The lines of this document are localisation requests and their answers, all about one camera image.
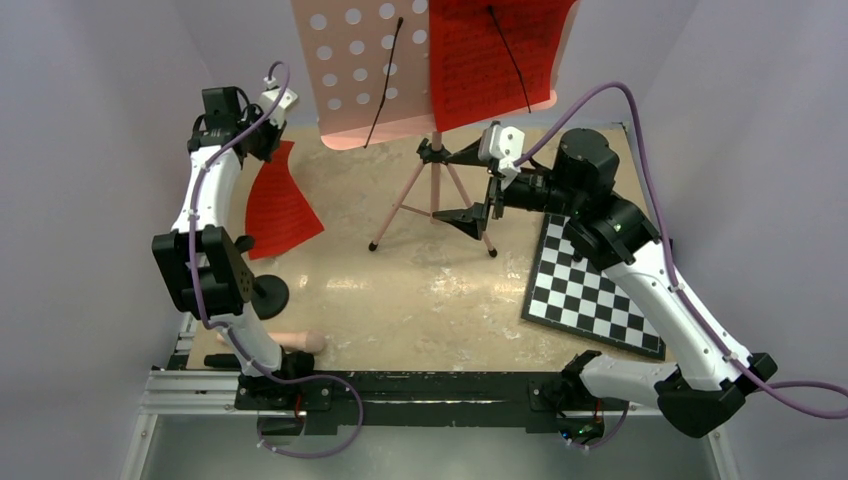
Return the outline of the pink tripod music stand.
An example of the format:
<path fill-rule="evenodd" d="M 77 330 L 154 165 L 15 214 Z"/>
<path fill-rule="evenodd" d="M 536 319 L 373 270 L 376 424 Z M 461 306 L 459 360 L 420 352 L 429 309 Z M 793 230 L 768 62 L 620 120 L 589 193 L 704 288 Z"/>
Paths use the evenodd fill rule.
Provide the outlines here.
<path fill-rule="evenodd" d="M 419 170 L 429 170 L 432 218 L 440 202 L 440 176 L 453 173 L 440 162 L 449 153 L 446 131 L 436 128 L 431 105 L 429 4 L 432 1 L 296 1 L 293 18 L 305 58 L 317 124 L 323 143 L 334 150 L 366 148 L 420 136 Z M 577 8 L 570 14 L 554 73 L 558 69 Z"/>

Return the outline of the black microphone stand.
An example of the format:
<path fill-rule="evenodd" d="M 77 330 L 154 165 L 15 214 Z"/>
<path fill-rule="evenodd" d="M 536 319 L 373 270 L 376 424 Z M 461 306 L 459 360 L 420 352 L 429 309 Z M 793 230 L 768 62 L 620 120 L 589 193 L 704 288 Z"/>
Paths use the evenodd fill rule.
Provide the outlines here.
<path fill-rule="evenodd" d="M 236 284 L 236 293 L 229 295 L 228 310 L 231 314 L 241 314 L 244 310 L 244 305 L 247 303 L 245 294 L 243 294 L 243 276 L 246 276 L 249 283 L 250 303 L 254 308 L 260 320 L 268 320 L 278 314 L 288 304 L 290 299 L 290 290 L 288 285 L 278 276 L 264 274 L 256 277 L 250 268 L 245 264 L 242 254 L 255 247 L 255 239 L 250 235 L 239 236 L 232 245 L 232 250 L 237 253 L 236 261 L 231 259 L 231 252 L 225 251 L 226 269 L 229 271 L 229 278 L 226 280 L 227 289 L 231 290 L 230 283 L 232 280 Z"/>

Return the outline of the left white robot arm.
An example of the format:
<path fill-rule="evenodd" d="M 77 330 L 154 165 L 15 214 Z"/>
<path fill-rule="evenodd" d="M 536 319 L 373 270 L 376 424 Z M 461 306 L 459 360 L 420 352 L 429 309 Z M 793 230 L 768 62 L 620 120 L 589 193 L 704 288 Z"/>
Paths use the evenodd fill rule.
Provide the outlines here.
<path fill-rule="evenodd" d="M 251 271 L 244 255 L 254 238 L 231 238 L 225 222 L 245 158 L 270 161 L 296 100 L 292 90 L 276 84 L 254 102 L 235 86 L 203 90 L 204 111 L 187 141 L 191 175 L 182 206 L 170 229 L 151 244 L 176 309 L 223 338 L 239 362 L 243 387 L 259 387 L 275 409 L 295 402 L 298 383 L 314 372 L 314 358 L 286 351 L 262 326 L 287 305 L 288 286 Z"/>

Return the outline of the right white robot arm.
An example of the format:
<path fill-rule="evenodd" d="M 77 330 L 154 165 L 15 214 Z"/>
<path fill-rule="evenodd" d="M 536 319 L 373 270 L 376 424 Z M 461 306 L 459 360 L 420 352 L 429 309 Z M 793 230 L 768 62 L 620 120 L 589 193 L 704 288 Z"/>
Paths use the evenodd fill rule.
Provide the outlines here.
<path fill-rule="evenodd" d="M 523 133 L 493 124 L 444 164 L 484 167 L 490 180 L 482 202 L 443 210 L 436 218 L 473 239 L 507 207 L 561 214 L 563 234 L 580 259 L 616 286 L 670 344 L 676 359 L 651 364 L 589 350 L 570 361 L 549 394 L 556 408 L 584 407 L 602 398 L 657 408 L 679 432 L 700 438 L 729 420 L 758 381 L 775 374 L 775 361 L 727 334 L 695 296 L 681 299 L 681 278 L 658 229 L 614 189 L 618 154 L 592 129 L 565 132 L 554 163 L 521 167 Z"/>

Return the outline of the red sheet music page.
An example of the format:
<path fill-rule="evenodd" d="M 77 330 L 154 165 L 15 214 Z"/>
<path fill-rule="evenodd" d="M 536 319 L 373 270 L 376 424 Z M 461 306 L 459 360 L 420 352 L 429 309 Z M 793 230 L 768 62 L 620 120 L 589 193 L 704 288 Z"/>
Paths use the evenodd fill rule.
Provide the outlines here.
<path fill-rule="evenodd" d="M 251 260 L 285 254 L 325 230 L 291 174 L 294 146 L 283 141 L 251 186 L 245 217 L 245 233 L 254 239 Z"/>

